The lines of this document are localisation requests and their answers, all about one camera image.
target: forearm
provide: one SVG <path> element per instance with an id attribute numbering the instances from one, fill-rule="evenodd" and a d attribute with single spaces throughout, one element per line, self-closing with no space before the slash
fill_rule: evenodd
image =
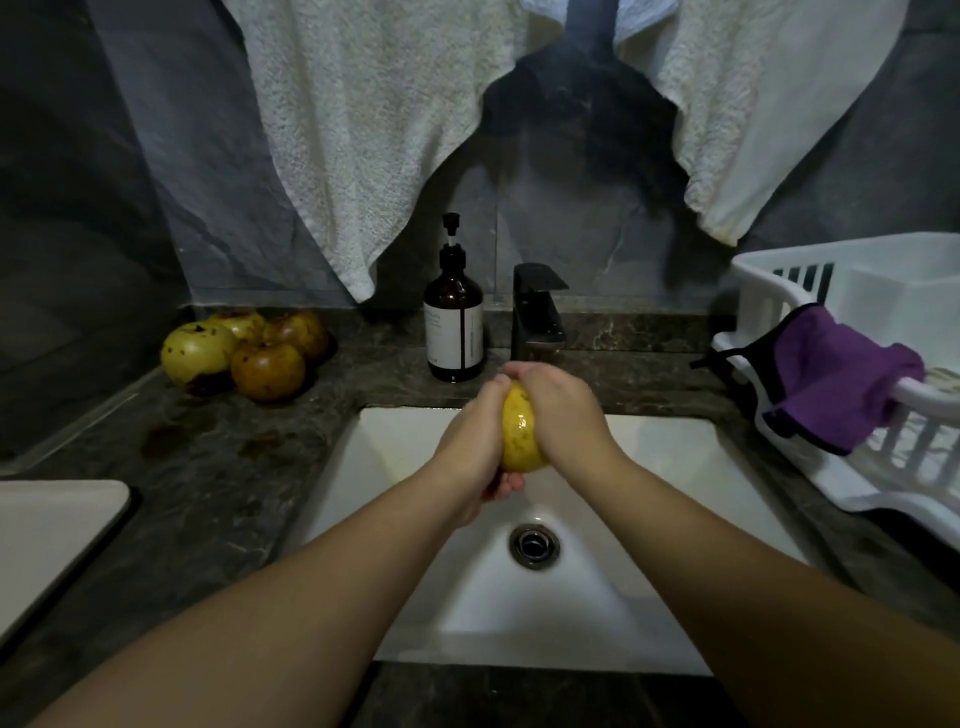
<path id="1" fill-rule="evenodd" d="M 629 461 L 574 484 L 756 725 L 960 724 L 960 648 Z"/>
<path id="2" fill-rule="evenodd" d="M 421 470 L 301 551 L 161 625 L 36 725 L 335 724 L 470 498 Z"/>

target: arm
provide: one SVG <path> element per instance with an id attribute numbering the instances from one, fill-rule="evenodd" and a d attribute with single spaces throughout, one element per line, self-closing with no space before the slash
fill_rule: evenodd
<path id="1" fill-rule="evenodd" d="M 491 483 L 510 381 L 485 385 L 433 459 L 303 549 L 108 660 L 36 728 L 335 725 L 396 613 Z M 522 487 L 504 475 L 496 497 Z M 373 548 L 372 544 L 389 548 Z"/>
<path id="2" fill-rule="evenodd" d="M 757 726 L 960 725 L 960 646 L 724 521 L 634 463 L 587 385 L 508 365 L 540 446 Z"/>

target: dark marble countertop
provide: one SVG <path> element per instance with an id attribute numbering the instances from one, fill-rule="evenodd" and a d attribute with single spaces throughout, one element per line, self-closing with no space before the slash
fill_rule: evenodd
<path id="1" fill-rule="evenodd" d="M 493 371 L 506 354 L 491 350 L 488 369 Z M 558 363 L 589 382 L 609 413 L 716 423 L 838 578 L 960 639 L 960 557 L 906 518 L 852 515 L 829 504 L 754 430 L 725 382 L 708 371 L 688 368 L 694 357 L 682 352 L 573 351 L 563 352 Z M 306 393 L 278 407 L 256 406 L 236 394 L 193 400 L 162 376 L 148 380 L 134 399 L 18 476 L 118 479 L 131 487 L 133 504 L 0 650 L 0 725 L 24 724 L 124 645 L 277 558 L 338 436 L 360 408 L 460 406 L 482 380 L 439 382 L 427 371 L 422 348 L 389 344 L 341 347 Z M 383 724 L 378 720 L 391 715 L 389 722 L 396 725 L 444 724 L 440 718 L 427 719 L 423 707 L 407 706 L 403 720 L 396 711 L 389 713 L 391 695 L 411 700 L 409 691 L 391 686 L 449 682 L 455 675 L 473 684 L 476 670 L 487 685 L 505 679 L 497 669 L 381 666 L 365 686 L 369 698 L 355 706 L 354 722 Z M 644 686 L 635 682 L 625 687 L 623 681 L 635 678 L 646 680 Z M 663 724 L 657 720 L 670 709 L 656 706 L 663 700 L 670 703 L 675 689 L 657 693 L 649 678 L 635 678 L 610 676 L 613 682 L 604 684 L 603 694 L 640 690 L 645 697 L 630 700 L 639 700 L 660 717 L 609 724 Z M 571 679 L 563 674 L 545 677 L 542 689 L 566 695 L 573 704 L 585 703 L 587 683 Z M 597 679 L 584 677 L 588 682 Z M 528 685 L 526 694 L 532 689 Z M 516 690 L 503 692 L 516 699 Z M 490 688 L 487 696 L 491 694 L 497 690 Z M 585 704 L 596 700 L 592 694 Z M 550 701 L 541 702 L 548 707 Z M 496 715 L 499 722 L 506 720 L 502 713 Z M 530 719 L 524 724 L 540 723 Z"/>

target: hand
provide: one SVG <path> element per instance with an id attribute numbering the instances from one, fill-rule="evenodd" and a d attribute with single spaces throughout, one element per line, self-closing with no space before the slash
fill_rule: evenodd
<path id="1" fill-rule="evenodd" d="M 537 444 L 570 485 L 576 487 L 627 457 L 614 441 L 600 403 L 582 379 L 534 361 L 510 361 L 504 371 L 519 380 L 530 395 Z"/>
<path id="2" fill-rule="evenodd" d="M 428 468 L 442 473 L 474 498 L 463 516 L 463 525 L 480 513 L 483 503 L 504 500 L 526 485 L 520 473 L 499 470 L 503 455 L 503 401 L 510 379 L 497 375 L 483 385 L 447 426 Z"/>

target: white tray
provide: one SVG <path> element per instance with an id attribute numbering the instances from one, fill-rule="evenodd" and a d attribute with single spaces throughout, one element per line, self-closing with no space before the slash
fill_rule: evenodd
<path id="1" fill-rule="evenodd" d="M 118 480 L 0 482 L 0 642 L 129 502 Z"/>

